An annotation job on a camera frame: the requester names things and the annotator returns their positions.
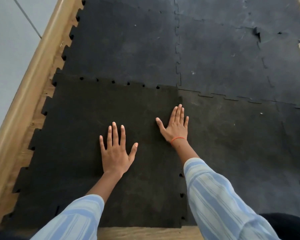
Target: left hand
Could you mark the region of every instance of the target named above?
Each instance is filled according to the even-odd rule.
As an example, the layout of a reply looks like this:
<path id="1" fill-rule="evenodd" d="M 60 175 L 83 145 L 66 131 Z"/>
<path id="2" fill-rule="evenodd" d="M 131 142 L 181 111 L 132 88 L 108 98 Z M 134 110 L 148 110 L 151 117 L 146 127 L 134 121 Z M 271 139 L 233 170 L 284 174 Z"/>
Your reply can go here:
<path id="1" fill-rule="evenodd" d="M 99 139 L 104 173 L 119 173 L 120 177 L 122 177 L 134 161 L 138 143 L 133 144 L 131 152 L 128 155 L 126 152 L 126 132 L 124 126 L 121 125 L 119 144 L 118 129 L 115 122 L 112 122 L 112 126 L 108 128 L 107 149 L 105 149 L 103 137 L 100 136 Z"/>

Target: orange string bracelet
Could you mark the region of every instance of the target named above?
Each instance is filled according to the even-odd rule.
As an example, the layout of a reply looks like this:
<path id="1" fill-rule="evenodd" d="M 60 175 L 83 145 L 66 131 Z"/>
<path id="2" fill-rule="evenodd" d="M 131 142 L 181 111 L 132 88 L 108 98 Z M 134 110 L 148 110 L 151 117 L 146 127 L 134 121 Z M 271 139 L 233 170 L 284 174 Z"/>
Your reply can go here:
<path id="1" fill-rule="evenodd" d="M 186 140 L 186 138 L 184 138 L 184 137 L 174 137 L 174 138 L 171 140 L 170 144 L 172 145 L 172 142 L 173 142 L 174 140 L 178 139 L 178 138 L 181 138 L 181 139 L 185 139 L 185 140 Z"/>

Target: wooden floor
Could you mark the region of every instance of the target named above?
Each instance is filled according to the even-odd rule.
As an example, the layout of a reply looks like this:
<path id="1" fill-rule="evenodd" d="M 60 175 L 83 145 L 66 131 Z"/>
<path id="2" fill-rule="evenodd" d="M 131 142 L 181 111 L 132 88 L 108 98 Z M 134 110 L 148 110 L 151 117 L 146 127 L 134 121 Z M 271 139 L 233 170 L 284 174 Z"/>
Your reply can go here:
<path id="1" fill-rule="evenodd" d="M 42 128 L 41 109 L 46 96 L 53 96 L 51 85 L 56 68 L 62 68 L 64 46 L 71 45 L 69 32 L 77 25 L 81 0 L 59 0 L 48 27 L 29 65 L 16 97 L 0 128 L 0 222 L 13 211 L 18 193 L 11 193 L 21 167 L 28 166 L 33 152 L 27 147 L 35 128 Z M 194 226 L 182 228 L 100 228 L 98 239 L 202 239 Z"/>

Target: light blue striped shirt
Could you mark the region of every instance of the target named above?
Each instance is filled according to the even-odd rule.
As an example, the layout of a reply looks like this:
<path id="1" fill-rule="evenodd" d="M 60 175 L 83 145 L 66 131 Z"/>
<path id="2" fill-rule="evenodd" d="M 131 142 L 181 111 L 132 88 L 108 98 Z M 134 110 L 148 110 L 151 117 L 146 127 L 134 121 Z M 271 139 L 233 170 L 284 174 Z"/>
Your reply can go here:
<path id="1" fill-rule="evenodd" d="M 189 205 L 205 240 L 279 239 L 270 224 L 235 193 L 230 182 L 203 160 L 189 159 L 184 175 Z M 98 195 L 79 198 L 31 239 L 96 240 L 103 208 L 104 201 Z"/>

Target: striped sleeve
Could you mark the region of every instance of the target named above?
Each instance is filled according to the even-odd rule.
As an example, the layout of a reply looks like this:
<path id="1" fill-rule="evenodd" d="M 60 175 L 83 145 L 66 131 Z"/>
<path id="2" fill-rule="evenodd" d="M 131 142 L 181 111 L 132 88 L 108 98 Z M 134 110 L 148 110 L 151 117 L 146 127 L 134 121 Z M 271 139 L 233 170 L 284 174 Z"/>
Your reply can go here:
<path id="1" fill-rule="evenodd" d="M 278 240 L 276 232 L 200 158 L 184 164 L 188 200 L 205 240 Z"/>
<path id="2" fill-rule="evenodd" d="M 31 240 L 96 240 L 104 205 L 103 199 L 95 194 L 79 198 L 48 222 Z"/>

